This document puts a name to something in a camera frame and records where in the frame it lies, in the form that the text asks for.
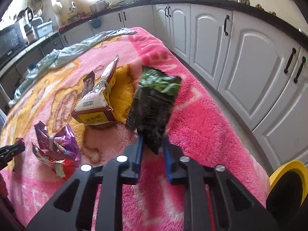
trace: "light blue cloth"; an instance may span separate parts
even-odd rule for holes
[[[54,49],[50,54],[46,55],[40,62],[38,62],[36,68],[31,70],[31,72],[26,76],[23,83],[15,90],[14,99],[9,102],[9,106],[12,108],[43,75],[49,72],[50,69],[57,69],[66,65],[68,62],[80,56],[101,41],[121,35],[132,35],[134,33],[136,33],[136,31],[130,30],[129,28],[122,28],[116,31],[106,31],[83,40],[81,43],[76,43],[63,49]]]

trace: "storage box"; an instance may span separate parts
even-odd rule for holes
[[[43,19],[41,17],[33,18],[31,21],[32,27],[37,27],[37,26],[40,26],[41,24],[43,24]]]
[[[49,33],[52,32],[52,21],[45,22],[37,27],[34,27],[36,36],[38,38],[42,38],[45,35],[48,35]]]

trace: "metal screw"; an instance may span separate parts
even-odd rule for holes
[[[88,172],[88,171],[90,171],[90,170],[92,169],[92,167],[91,167],[91,165],[89,165],[89,164],[84,164],[84,165],[82,165],[82,166],[80,167],[80,169],[81,169],[82,171],[84,171],[84,172]]]
[[[217,165],[217,166],[215,167],[215,170],[216,170],[216,171],[219,171],[219,172],[223,172],[223,171],[226,170],[226,167],[225,167],[224,165]]]
[[[116,160],[117,160],[118,162],[125,162],[125,161],[127,161],[127,159],[128,159],[127,156],[118,156],[118,157],[116,158]]]
[[[189,162],[189,161],[190,161],[190,158],[187,157],[187,156],[183,156],[183,157],[180,157],[180,161],[181,161],[181,162]]]

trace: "purple snack wrapper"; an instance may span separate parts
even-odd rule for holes
[[[71,157],[69,160],[80,160],[78,145],[73,130],[69,124],[64,126],[54,136],[48,134],[47,126],[41,121],[34,125],[34,128],[38,139],[38,145],[41,150],[45,149],[68,155]]]
[[[38,145],[32,142],[34,155],[45,163],[57,176],[67,180],[79,166],[80,154],[70,125],[64,126],[57,134],[50,136],[41,121],[34,125]]]

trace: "cooking pot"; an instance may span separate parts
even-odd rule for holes
[[[90,6],[91,12],[93,15],[97,15],[101,13],[102,11],[107,10],[109,3],[106,2],[106,0],[99,0],[93,5]]]

